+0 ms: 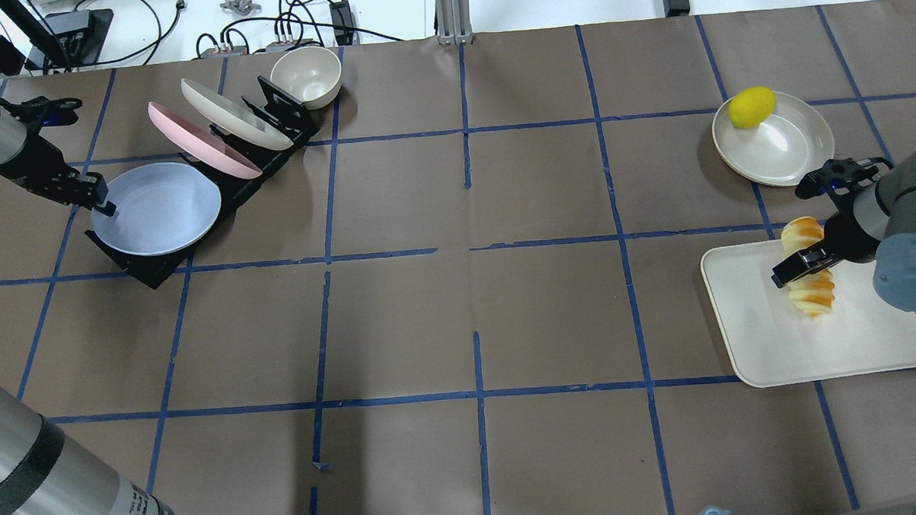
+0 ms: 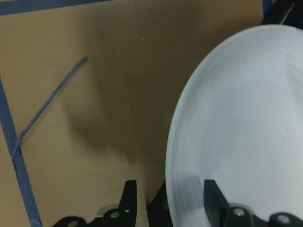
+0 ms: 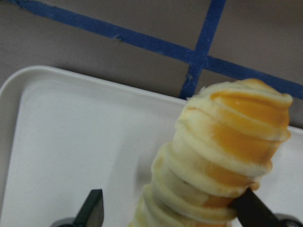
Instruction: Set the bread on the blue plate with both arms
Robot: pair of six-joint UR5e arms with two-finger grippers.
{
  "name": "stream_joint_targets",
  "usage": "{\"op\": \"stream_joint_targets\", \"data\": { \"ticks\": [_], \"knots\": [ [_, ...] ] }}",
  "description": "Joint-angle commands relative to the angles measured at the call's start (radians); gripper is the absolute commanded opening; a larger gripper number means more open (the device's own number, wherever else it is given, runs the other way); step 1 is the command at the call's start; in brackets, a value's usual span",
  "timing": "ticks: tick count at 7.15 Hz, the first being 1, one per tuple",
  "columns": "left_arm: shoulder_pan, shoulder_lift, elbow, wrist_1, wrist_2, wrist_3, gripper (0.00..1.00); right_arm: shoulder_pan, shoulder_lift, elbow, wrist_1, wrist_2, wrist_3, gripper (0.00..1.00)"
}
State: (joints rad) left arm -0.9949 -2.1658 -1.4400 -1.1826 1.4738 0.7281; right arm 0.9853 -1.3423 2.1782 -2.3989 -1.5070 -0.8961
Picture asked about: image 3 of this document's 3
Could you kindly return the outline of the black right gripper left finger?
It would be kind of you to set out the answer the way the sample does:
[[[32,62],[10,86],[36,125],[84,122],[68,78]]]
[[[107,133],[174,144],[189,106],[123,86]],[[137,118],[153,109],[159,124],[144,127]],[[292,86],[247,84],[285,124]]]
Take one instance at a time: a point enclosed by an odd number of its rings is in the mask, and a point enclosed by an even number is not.
[[[91,190],[73,221],[74,227],[102,227],[104,203],[102,189]]]

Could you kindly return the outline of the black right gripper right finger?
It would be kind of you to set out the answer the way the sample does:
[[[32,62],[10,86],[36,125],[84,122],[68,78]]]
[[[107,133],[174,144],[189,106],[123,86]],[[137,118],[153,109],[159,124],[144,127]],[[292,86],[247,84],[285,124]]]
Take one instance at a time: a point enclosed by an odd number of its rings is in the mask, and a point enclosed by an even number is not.
[[[281,227],[273,212],[248,188],[231,203],[242,227]]]

